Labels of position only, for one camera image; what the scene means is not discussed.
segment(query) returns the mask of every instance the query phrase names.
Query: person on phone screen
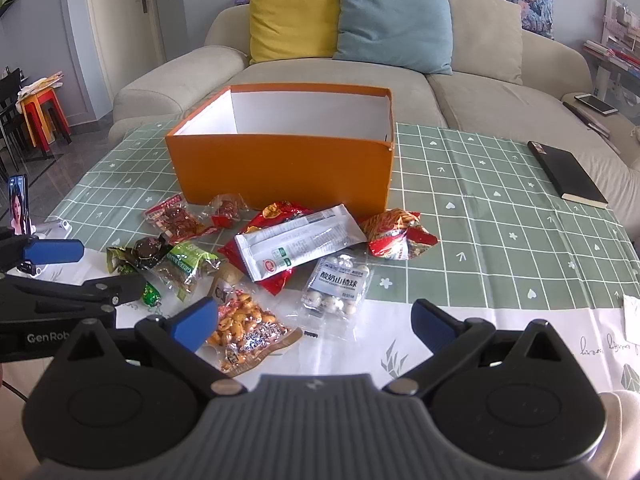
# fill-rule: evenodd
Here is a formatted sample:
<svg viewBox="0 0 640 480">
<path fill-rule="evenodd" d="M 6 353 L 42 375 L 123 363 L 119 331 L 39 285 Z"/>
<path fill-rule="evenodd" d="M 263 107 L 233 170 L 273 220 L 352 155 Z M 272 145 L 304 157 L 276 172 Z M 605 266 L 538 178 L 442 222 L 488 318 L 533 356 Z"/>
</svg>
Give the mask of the person on phone screen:
<svg viewBox="0 0 640 480">
<path fill-rule="evenodd" d="M 14 228 L 14 234 L 27 234 L 24 200 L 19 186 L 13 186 L 11 190 L 11 216 L 11 227 Z"/>
</svg>

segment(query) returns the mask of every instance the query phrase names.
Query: stool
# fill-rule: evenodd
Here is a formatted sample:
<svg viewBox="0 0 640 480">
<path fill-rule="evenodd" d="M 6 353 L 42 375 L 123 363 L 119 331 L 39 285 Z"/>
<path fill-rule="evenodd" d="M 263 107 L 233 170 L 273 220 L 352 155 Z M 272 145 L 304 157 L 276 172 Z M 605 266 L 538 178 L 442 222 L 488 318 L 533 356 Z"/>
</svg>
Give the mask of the stool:
<svg viewBox="0 0 640 480">
<path fill-rule="evenodd" d="M 65 138 L 67 144 L 71 143 L 71 131 L 53 88 L 45 88 L 36 94 L 26 97 L 22 101 L 22 110 L 27 119 L 31 142 L 34 146 L 40 147 L 45 158 L 50 155 L 49 143 L 54 140 L 49 123 L 47 123 L 44 115 L 45 111 L 48 113 L 50 122 L 57 133 Z"/>
</svg>

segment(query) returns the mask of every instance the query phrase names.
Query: beige sofa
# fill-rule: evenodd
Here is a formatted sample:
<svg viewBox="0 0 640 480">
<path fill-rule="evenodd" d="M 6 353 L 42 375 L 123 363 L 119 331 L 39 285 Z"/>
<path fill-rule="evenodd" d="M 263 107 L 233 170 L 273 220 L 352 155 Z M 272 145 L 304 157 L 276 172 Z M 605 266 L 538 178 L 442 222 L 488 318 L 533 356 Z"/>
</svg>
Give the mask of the beige sofa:
<svg viewBox="0 0 640 480">
<path fill-rule="evenodd" d="M 123 88 L 114 101 L 113 136 L 139 124 L 175 117 L 223 84 L 331 82 L 390 88 L 394 119 L 537 140 L 571 151 L 609 200 L 630 238 L 640 237 L 640 174 L 562 106 L 591 92 L 580 53 L 522 31 L 522 85 L 469 73 L 428 75 L 404 68 L 332 59 L 290 59 L 249 65 L 249 6 L 222 11 L 205 46 Z M 456 51 L 454 51 L 454 70 Z"/>
</svg>

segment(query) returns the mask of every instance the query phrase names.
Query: phone screen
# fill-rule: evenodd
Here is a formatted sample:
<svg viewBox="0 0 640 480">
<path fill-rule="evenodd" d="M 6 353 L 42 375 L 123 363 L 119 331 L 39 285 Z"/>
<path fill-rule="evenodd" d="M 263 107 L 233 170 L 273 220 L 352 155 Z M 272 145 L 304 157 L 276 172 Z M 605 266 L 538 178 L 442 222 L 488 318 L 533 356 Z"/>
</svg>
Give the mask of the phone screen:
<svg viewBox="0 0 640 480">
<path fill-rule="evenodd" d="M 9 213 L 16 235 L 31 235 L 29 196 L 26 175 L 9 177 Z"/>
<path fill-rule="evenodd" d="M 588 95 L 587 97 L 580 97 L 578 101 L 582 101 L 586 105 L 595 108 L 599 112 L 609 112 L 611 110 L 615 110 L 613 106 L 606 104 L 606 102 L 601 101 L 596 96 Z"/>
</svg>

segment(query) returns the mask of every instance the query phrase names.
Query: white snack bar package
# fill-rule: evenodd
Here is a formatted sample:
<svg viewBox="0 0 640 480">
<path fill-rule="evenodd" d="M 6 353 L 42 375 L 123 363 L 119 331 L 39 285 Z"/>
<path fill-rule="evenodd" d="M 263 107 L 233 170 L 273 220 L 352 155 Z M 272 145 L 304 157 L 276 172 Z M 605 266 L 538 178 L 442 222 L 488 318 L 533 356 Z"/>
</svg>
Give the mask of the white snack bar package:
<svg viewBox="0 0 640 480">
<path fill-rule="evenodd" d="M 366 241 L 344 204 L 236 235 L 238 250 L 254 282 Z"/>
<path fill-rule="evenodd" d="M 353 316 L 369 290 L 371 268 L 349 252 L 321 258 L 302 291 L 302 305 L 316 317 Z"/>
</svg>

